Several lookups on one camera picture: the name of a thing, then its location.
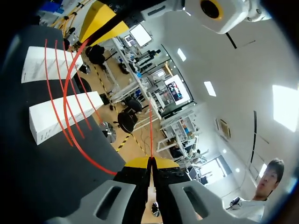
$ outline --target floor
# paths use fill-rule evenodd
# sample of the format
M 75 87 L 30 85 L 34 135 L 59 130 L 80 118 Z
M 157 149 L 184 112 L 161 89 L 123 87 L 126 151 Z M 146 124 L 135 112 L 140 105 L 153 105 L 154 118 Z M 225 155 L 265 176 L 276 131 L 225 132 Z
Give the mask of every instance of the floor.
M 94 66 L 91 64 L 88 59 L 85 57 L 84 54 L 82 54 L 82 59 L 84 62 L 86 62 L 90 69 L 91 73 L 85 74 L 79 71 L 79 75 L 84 78 L 91 86 L 92 91 L 97 91 L 99 94 L 105 93 L 105 90 L 100 82 L 100 79 L 98 77 L 98 74 L 106 88 L 107 91 L 112 90 L 113 85 L 107 78 L 104 71 L 98 66 Z M 114 58 L 110 58 L 107 61 L 107 64 L 112 71 L 115 79 L 119 83 L 120 87 L 123 88 L 126 85 L 129 84 L 130 78 L 132 78 L 130 75 L 125 75 L 121 72 L 121 70 L 118 67 L 117 61 Z M 121 104 L 115 105 L 116 109 L 120 112 L 123 110 L 123 106 Z M 138 118 L 146 118 L 148 117 L 148 114 L 138 114 Z M 103 105 L 98 109 L 98 114 L 100 115 L 100 118 L 103 121 L 106 121 L 113 126 L 115 126 L 116 130 L 116 141 L 112 143 L 112 146 L 117 149 L 123 140 L 126 138 L 127 133 L 125 133 L 123 130 L 117 127 L 117 124 L 113 124 L 113 121 L 117 121 L 117 112 L 115 110 L 111 111 L 109 108 L 109 105 Z M 99 124 L 100 120 L 96 113 L 93 114 L 93 118 L 95 121 Z M 163 158 L 171 158 L 171 155 L 168 150 L 164 150 L 162 152 L 157 153 L 156 147 L 158 141 L 164 139 L 163 134 L 160 131 L 160 122 L 155 121 L 153 124 L 153 154 L 156 157 L 163 157 Z M 140 128 L 139 130 L 133 132 L 133 136 L 136 138 L 136 140 L 130 136 L 128 138 L 128 141 L 125 143 L 125 145 L 119 150 L 119 154 L 121 157 L 126 161 L 130 161 L 137 157 L 143 157 L 145 155 L 150 155 L 150 126 L 147 125 L 143 128 Z M 156 194 L 155 189 L 153 186 L 153 182 L 151 181 L 150 187 L 149 187 L 149 200 L 146 205 L 146 210 L 142 218 L 142 223 L 161 223 L 162 218 L 160 217 L 154 217 L 151 213 L 151 205 L 153 202 L 155 202 Z

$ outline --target computer screen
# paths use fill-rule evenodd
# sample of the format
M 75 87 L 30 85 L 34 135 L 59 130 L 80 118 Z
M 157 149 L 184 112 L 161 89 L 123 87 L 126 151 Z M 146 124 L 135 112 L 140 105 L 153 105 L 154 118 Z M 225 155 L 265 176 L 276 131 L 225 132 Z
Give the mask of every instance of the computer screen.
M 178 75 L 175 75 L 165 81 L 167 89 L 171 93 L 176 105 L 186 102 L 190 99 L 190 96 Z
M 196 170 L 195 170 L 194 168 L 192 168 L 192 169 L 189 171 L 189 176 L 191 177 L 192 180 L 194 180 L 195 177 L 196 177 L 196 175 L 197 175 Z
M 149 33 L 145 30 L 145 28 L 141 24 L 131 29 L 130 33 L 137 41 L 140 47 L 143 47 L 145 44 L 147 44 L 152 40 Z

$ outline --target red curved line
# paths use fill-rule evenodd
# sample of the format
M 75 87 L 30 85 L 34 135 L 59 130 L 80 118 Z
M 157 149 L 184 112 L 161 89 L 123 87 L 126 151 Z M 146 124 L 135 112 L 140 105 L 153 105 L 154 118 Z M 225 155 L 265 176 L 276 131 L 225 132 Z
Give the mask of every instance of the red curved line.
M 74 65 L 76 63 L 76 60 L 78 59 L 79 55 L 82 53 L 84 47 L 87 45 L 88 43 L 88 39 L 86 41 L 84 41 L 84 43 L 81 45 L 81 47 L 79 48 L 77 54 L 75 55 L 75 58 L 74 60 L 71 62 L 71 66 L 70 66 L 70 69 L 68 70 L 68 73 L 67 73 L 67 76 L 66 76 L 66 79 L 65 79 L 65 85 L 64 85 L 64 117 L 67 118 L 67 114 L 66 114 L 66 91 L 67 91 L 67 86 L 69 84 L 69 80 L 71 78 L 71 71 L 72 69 L 74 68 Z M 116 175 L 117 173 L 116 172 L 113 172 L 111 170 L 108 170 L 104 167 L 102 167 L 100 164 L 98 164 L 96 161 L 94 161 L 92 158 L 90 158 L 84 151 L 83 149 L 81 148 L 81 146 L 78 144 L 75 136 L 73 135 L 73 132 L 72 130 L 69 128 L 70 127 L 70 123 L 68 121 L 68 119 L 65 120 L 66 121 L 66 125 L 69 129 L 69 132 L 70 132 L 70 136 L 71 138 L 73 139 L 73 142 L 75 144 L 75 146 L 77 147 L 77 149 L 80 151 L 80 153 L 91 163 L 93 164 L 95 167 L 103 170 L 104 172 L 108 173 L 108 174 L 111 174 L 111 175 Z
M 76 68 L 76 71 L 77 71 L 77 74 L 78 74 L 78 77 L 79 77 L 80 83 L 81 83 L 81 85 L 82 85 L 82 87 L 83 87 L 83 90 L 84 90 L 84 92 L 85 92 L 85 94 L 86 94 L 87 98 L 89 99 L 89 102 L 92 104 L 92 106 L 93 106 L 93 109 L 94 109 L 95 113 L 97 114 L 97 116 L 98 116 L 98 118 L 99 118 L 100 122 L 101 122 L 101 123 L 103 123 L 103 120 L 101 119 L 100 115 L 98 114 L 97 110 L 95 109 L 95 107 L 94 107 L 94 105 L 93 105 L 92 101 L 90 100 L 90 98 L 89 98 L 89 96 L 88 96 L 88 94 L 87 94 L 87 92 L 86 92 L 86 89 L 85 89 L 85 87 L 84 87 L 84 85 L 83 85 L 83 82 L 82 82 L 82 80 L 81 80 L 80 76 L 79 76 L 78 69 L 77 69 L 77 67 L 76 67 L 76 66 L 75 66 L 75 68 Z
M 58 77 L 59 77 L 59 82 L 60 82 L 60 86 L 61 86 L 61 90 L 62 90 L 62 93 L 64 92 L 64 87 L 62 85 L 62 81 L 61 81 L 61 77 L 60 77 L 60 71 L 59 71 L 59 66 L 58 66 L 58 59 L 57 59 L 57 40 L 55 40 L 55 56 L 56 56 L 56 66 L 57 66 L 57 72 L 58 72 Z M 81 128 L 79 127 L 78 123 L 76 122 L 76 119 L 73 115 L 73 112 L 71 111 L 71 108 L 70 108 L 70 105 L 69 105 L 69 102 L 68 100 L 66 99 L 66 104 L 67 104 L 67 107 L 69 108 L 69 111 L 71 113 L 71 117 L 73 118 L 74 122 L 75 122 L 75 125 L 79 131 L 79 133 L 81 134 L 82 138 L 85 139 L 85 136 L 83 134 L 83 132 L 81 131 Z
M 151 104 L 149 100 L 149 122 L 150 122 L 150 156 L 153 158 L 153 124 L 151 121 Z
M 66 68 L 67 68 L 67 70 L 69 70 L 69 66 L 67 65 L 67 60 L 66 60 L 65 47 L 64 47 L 64 58 L 65 58 Z M 71 79 L 70 79 L 70 81 L 71 81 L 71 88 L 73 89 L 73 92 L 75 94 L 75 98 L 76 98 L 76 100 L 78 102 L 78 105 L 80 107 L 80 110 L 81 110 L 81 112 L 83 114 L 84 120 L 86 121 L 86 124 L 87 124 L 88 128 L 91 130 L 92 127 L 90 126 L 89 121 L 87 120 L 87 118 L 86 118 L 86 116 L 84 114 L 84 111 L 82 110 L 81 104 L 80 104 L 80 102 L 78 100 L 78 97 L 77 97 L 77 94 L 76 94 L 76 91 L 75 91 L 75 87 L 74 87 L 73 81 Z
M 58 123 L 60 124 L 60 127 L 61 127 L 61 129 L 62 129 L 62 131 L 63 131 L 63 133 L 64 133 L 66 139 L 68 140 L 69 144 L 70 144 L 71 146 L 73 146 L 73 144 L 72 144 L 72 142 L 71 142 L 69 136 L 67 135 L 67 133 L 65 132 L 65 129 L 64 129 L 63 125 L 61 124 L 61 121 L 60 121 L 59 116 L 58 116 L 57 111 L 56 111 L 56 107 L 55 107 L 55 105 L 54 105 L 54 101 L 53 101 L 53 97 L 52 97 L 52 93 L 51 93 L 51 88 L 50 88 L 50 83 L 49 83 L 49 77 L 48 77 L 48 68 L 47 68 L 47 42 L 48 42 L 48 40 L 46 39 L 46 40 L 45 40 L 45 72 L 46 72 L 46 78 L 47 78 L 48 91 L 49 91 L 49 95 L 50 95 L 51 103 L 52 103 L 52 106 L 53 106 L 54 113 L 55 113 L 55 115 L 56 115 L 57 121 L 58 121 Z

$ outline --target man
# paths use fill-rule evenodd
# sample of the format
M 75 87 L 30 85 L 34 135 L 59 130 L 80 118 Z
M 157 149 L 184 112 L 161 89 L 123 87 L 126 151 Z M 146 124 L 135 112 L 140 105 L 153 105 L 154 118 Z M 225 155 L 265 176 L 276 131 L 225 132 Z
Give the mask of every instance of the man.
M 161 50 L 148 50 L 147 52 L 143 53 L 142 55 L 140 55 L 139 57 L 135 58 L 135 63 L 140 62 L 146 58 L 149 58 L 148 60 L 146 60 L 145 62 L 143 62 L 142 64 L 140 64 L 140 66 L 146 64 L 147 62 L 149 62 L 150 60 L 153 60 L 155 58 L 155 56 L 157 56 L 158 54 L 161 53 Z
M 285 165 L 280 159 L 273 159 L 267 166 L 251 201 L 237 197 L 230 203 L 227 211 L 238 218 L 249 218 L 260 222 L 263 217 L 264 207 L 269 195 L 280 183 L 284 174 Z

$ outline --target white rectangular block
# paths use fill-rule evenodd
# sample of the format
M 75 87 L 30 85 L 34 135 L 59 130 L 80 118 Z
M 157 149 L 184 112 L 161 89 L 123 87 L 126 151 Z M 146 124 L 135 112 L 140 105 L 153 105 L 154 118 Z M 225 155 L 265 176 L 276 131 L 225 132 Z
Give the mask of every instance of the white rectangular block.
M 95 109 L 98 109 L 104 103 L 100 98 L 97 91 L 87 93 L 90 100 L 92 101 Z M 86 117 L 89 117 L 94 113 L 94 109 L 89 99 L 85 93 L 77 94 L 78 100 L 84 111 Z M 77 122 L 84 119 L 84 116 L 80 110 L 78 102 L 75 98 L 75 95 L 67 96 L 71 111 Z M 63 98 L 54 99 L 54 105 L 57 111 L 57 114 L 61 120 L 61 123 L 64 129 L 67 128 L 65 117 L 64 117 L 64 108 L 63 108 Z M 66 105 L 67 117 L 70 125 L 75 124 L 71 113 Z M 51 101 L 40 103 L 29 108 L 29 124 L 32 135 L 36 141 L 36 144 L 39 145 L 42 142 L 46 141 L 50 137 L 62 131 L 59 122 L 57 121 L 53 106 Z
M 73 58 L 71 52 L 66 51 L 66 61 L 68 66 L 71 66 Z M 23 66 L 21 83 L 34 82 L 40 80 L 47 80 L 45 72 L 45 48 L 30 46 L 27 51 L 25 63 Z M 66 79 L 67 67 L 65 63 L 65 56 L 63 50 L 57 50 L 57 60 L 61 79 Z M 83 65 L 81 56 L 76 61 L 76 67 L 79 69 Z M 55 49 L 47 48 L 47 70 L 49 80 L 59 79 Z M 76 74 L 76 68 L 71 71 L 71 78 Z

